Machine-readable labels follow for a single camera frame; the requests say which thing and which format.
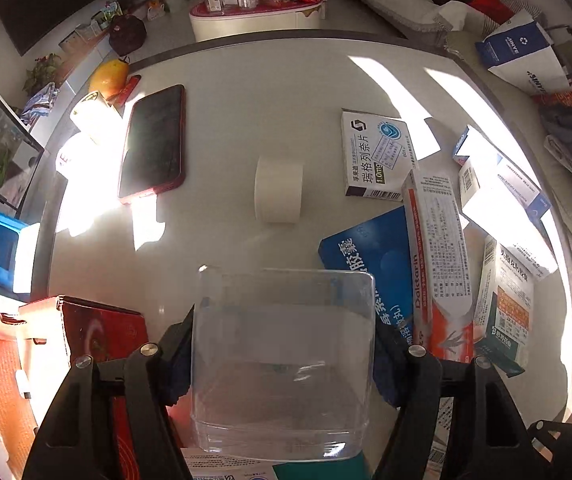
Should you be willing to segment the green orange cefixime medicine box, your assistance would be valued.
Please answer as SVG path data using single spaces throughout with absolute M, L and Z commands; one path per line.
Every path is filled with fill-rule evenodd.
M 474 310 L 473 343 L 478 356 L 485 356 L 508 377 L 523 374 L 528 363 L 533 298 L 530 272 L 488 236 Z

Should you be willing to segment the blue plastic stool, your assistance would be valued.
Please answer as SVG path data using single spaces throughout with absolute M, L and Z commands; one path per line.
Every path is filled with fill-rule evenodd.
M 0 212 L 0 287 L 29 295 L 36 242 L 41 225 L 25 224 Z

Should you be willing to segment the clear plastic container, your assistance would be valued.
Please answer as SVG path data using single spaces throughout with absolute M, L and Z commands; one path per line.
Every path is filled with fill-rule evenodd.
M 190 385 L 198 448 L 271 462 L 359 454 L 374 302 L 365 272 L 201 266 Z

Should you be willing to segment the white repaglinide stamped box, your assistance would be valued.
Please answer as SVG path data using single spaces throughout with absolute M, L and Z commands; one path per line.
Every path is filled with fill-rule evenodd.
M 341 114 L 345 195 L 401 202 L 417 158 L 403 120 L 344 110 Z

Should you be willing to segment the blue capsule medicine box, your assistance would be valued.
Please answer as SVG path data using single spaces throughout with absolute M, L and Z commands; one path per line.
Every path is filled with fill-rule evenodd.
M 413 279 L 403 206 L 324 238 L 317 253 L 327 270 L 371 274 L 381 322 L 413 342 Z

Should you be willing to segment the red case smartphone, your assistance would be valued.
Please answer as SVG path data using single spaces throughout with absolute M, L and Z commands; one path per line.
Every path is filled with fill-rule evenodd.
M 175 84 L 132 107 L 126 130 L 119 200 L 132 204 L 178 188 L 186 177 L 186 89 Z

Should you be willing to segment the white teal triangle medicine box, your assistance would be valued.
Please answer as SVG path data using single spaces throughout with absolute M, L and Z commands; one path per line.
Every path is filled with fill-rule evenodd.
M 365 480 L 371 478 L 359 454 L 348 460 L 328 462 L 271 463 L 222 454 L 200 448 L 183 448 L 184 460 L 194 479 L 249 480 Z

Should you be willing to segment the white tape roll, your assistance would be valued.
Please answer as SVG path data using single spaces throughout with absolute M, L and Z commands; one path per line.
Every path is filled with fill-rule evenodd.
M 303 165 L 295 160 L 261 156 L 254 178 L 255 218 L 264 223 L 300 220 Z

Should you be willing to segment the white blue paper shopping bag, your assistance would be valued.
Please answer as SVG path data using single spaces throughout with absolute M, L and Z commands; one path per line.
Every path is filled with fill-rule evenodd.
M 477 42 L 476 52 L 491 74 L 529 96 L 543 96 L 571 90 L 553 45 L 548 32 L 523 9 Z

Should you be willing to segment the red round coffee table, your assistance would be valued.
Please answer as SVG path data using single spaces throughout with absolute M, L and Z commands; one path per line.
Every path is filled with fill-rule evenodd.
M 202 0 L 189 10 L 198 41 L 274 30 L 317 29 L 324 0 Z

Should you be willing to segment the orange fruit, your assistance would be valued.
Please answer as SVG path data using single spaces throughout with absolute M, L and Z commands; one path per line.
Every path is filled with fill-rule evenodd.
M 110 100 L 122 91 L 128 80 L 130 66 L 114 58 L 98 66 L 90 78 L 88 92 L 100 92 L 105 100 Z

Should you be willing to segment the potted green plant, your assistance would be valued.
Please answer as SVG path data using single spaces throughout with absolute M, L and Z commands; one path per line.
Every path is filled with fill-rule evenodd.
M 42 56 L 36 59 L 36 64 L 31 70 L 26 71 L 24 81 L 24 92 L 27 96 L 34 96 L 50 82 L 56 79 L 57 72 L 62 65 L 62 58 L 55 53 Z

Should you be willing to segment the long white blue medicine box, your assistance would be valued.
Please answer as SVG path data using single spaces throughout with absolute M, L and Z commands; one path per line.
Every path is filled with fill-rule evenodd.
M 459 170 L 461 211 L 542 280 L 557 271 L 542 217 L 548 198 L 475 128 L 464 130 L 453 151 Z

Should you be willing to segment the red white Daktarin box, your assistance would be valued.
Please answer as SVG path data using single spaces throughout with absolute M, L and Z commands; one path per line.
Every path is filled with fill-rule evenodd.
M 450 179 L 413 169 L 403 183 L 415 344 L 441 360 L 473 356 L 468 254 Z

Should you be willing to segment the red cardboard fruit box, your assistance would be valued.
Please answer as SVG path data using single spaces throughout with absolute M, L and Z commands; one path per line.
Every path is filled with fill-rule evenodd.
M 148 339 L 141 313 L 69 296 L 0 313 L 0 477 L 19 479 L 76 359 L 121 359 Z

